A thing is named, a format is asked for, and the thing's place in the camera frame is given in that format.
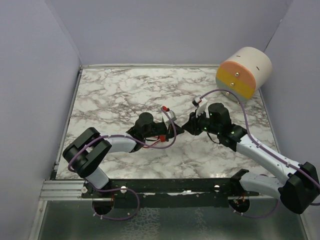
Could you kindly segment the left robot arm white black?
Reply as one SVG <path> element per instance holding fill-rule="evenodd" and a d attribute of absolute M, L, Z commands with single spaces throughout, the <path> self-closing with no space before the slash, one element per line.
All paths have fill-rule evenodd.
<path fill-rule="evenodd" d="M 185 132 L 176 123 L 171 124 L 176 120 L 175 113 L 169 110 L 167 114 L 171 119 L 154 122 L 151 113 L 143 112 L 134 126 L 124 134 L 103 136 L 96 128 L 87 128 L 62 153 L 68 162 L 68 169 L 90 182 L 97 196 L 106 197 L 111 186 L 108 176 L 100 168 L 100 163 L 108 153 L 134 153 L 145 145 L 148 138 L 164 137 L 164 140 L 168 141 Z"/>

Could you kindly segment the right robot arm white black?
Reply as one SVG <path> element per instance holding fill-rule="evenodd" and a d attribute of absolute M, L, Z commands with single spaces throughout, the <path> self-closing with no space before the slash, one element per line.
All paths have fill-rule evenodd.
<path fill-rule="evenodd" d="M 212 103 L 208 112 L 200 106 L 190 113 L 182 128 L 194 136 L 202 132 L 216 135 L 220 144 L 249 157 L 273 174 L 274 178 L 269 178 L 245 170 L 229 184 L 236 196 L 246 191 L 261 193 L 280 200 L 291 212 L 302 214 L 320 194 L 314 165 L 293 161 L 264 145 L 247 129 L 232 123 L 222 103 Z"/>

